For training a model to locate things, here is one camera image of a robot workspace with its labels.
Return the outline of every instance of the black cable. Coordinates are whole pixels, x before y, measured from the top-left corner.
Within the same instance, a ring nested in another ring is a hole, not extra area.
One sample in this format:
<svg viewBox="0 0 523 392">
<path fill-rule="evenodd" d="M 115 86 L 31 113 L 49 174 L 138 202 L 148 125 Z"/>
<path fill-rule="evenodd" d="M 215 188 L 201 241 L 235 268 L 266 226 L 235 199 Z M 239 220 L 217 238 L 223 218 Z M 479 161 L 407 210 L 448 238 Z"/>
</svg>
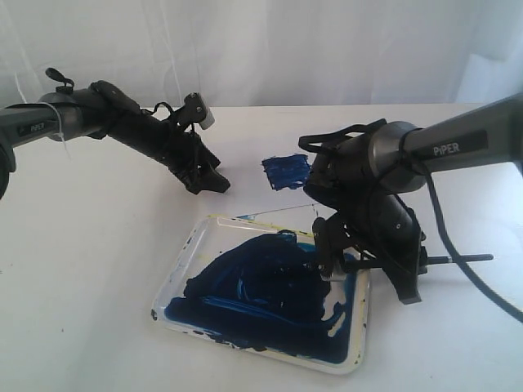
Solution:
<svg viewBox="0 0 523 392">
<path fill-rule="evenodd" d="M 409 160 L 414 163 L 417 170 L 421 171 L 421 174 L 427 179 L 428 193 L 431 197 L 432 206 L 434 208 L 434 215 L 436 216 L 436 226 L 438 233 L 441 237 L 441 241 L 445 245 L 447 252 L 452 257 L 452 261 L 458 265 L 461 271 L 469 278 L 474 286 L 482 292 L 487 298 L 489 298 L 493 303 L 495 303 L 499 308 L 504 310 L 508 315 L 515 318 L 520 323 L 523 323 L 523 312 L 517 309 L 513 304 L 502 298 L 497 292 L 492 290 L 481 278 L 474 272 L 474 270 L 467 264 L 463 257 L 456 250 L 454 244 L 450 240 L 449 234 L 445 227 L 445 220 L 443 219 L 443 212 L 441 211 L 440 201 L 436 193 L 436 187 L 434 186 L 434 181 L 432 180 L 431 173 L 429 172 L 427 166 L 417 160 L 416 158 L 409 156 Z"/>
</svg>

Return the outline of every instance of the piper logo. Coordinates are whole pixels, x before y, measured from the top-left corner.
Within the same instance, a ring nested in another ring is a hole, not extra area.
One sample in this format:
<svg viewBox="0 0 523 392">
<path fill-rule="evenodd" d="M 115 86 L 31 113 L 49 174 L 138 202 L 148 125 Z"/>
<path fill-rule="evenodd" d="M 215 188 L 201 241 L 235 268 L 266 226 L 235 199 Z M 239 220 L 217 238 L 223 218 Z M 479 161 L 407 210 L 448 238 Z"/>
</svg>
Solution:
<svg viewBox="0 0 523 392">
<path fill-rule="evenodd" d="M 433 148 L 434 156 L 442 157 L 443 155 L 456 154 L 459 152 L 458 143 L 448 143 L 447 145 L 438 145 Z"/>
</svg>

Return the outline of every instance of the dark blue paint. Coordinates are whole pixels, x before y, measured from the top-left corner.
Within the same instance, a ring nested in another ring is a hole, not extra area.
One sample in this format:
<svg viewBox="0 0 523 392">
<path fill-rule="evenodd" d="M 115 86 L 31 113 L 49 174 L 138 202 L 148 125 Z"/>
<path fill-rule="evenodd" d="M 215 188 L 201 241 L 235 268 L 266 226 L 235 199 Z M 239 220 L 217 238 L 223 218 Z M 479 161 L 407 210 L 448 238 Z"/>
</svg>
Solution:
<svg viewBox="0 0 523 392">
<path fill-rule="evenodd" d="M 314 250 L 287 230 L 252 238 L 189 279 L 185 297 L 173 298 L 165 315 L 220 343 L 340 363 L 347 356 L 355 277 L 347 276 L 346 303 L 322 320 L 330 283 L 315 267 Z M 343 314 L 341 327 L 328 336 Z"/>
<path fill-rule="evenodd" d="M 268 158 L 261 161 L 261 164 L 274 190 L 301 188 L 311 169 L 305 154 Z"/>
</svg>

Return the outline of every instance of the white tray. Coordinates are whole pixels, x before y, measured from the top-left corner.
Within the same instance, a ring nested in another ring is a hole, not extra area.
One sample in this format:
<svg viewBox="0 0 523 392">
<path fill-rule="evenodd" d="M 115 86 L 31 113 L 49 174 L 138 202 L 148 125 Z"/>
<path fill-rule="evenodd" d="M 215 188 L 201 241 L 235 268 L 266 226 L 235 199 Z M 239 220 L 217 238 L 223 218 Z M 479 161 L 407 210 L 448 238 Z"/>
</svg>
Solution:
<svg viewBox="0 0 523 392">
<path fill-rule="evenodd" d="M 167 328 L 236 349 L 322 372 L 351 372 L 363 359 L 369 273 L 319 281 L 309 263 L 312 236 L 281 230 L 239 218 L 201 221 L 151 315 Z"/>
</svg>

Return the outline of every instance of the white curtain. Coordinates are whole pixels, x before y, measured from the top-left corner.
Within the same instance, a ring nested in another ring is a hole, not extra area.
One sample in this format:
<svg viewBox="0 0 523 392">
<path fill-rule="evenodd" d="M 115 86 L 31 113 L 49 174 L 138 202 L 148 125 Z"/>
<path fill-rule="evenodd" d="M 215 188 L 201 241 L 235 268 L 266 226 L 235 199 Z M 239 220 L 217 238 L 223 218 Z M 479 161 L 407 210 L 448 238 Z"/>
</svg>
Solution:
<svg viewBox="0 0 523 392">
<path fill-rule="evenodd" d="M 0 0 L 0 106 L 108 80 L 142 106 L 489 101 L 523 83 L 520 0 Z"/>
</svg>

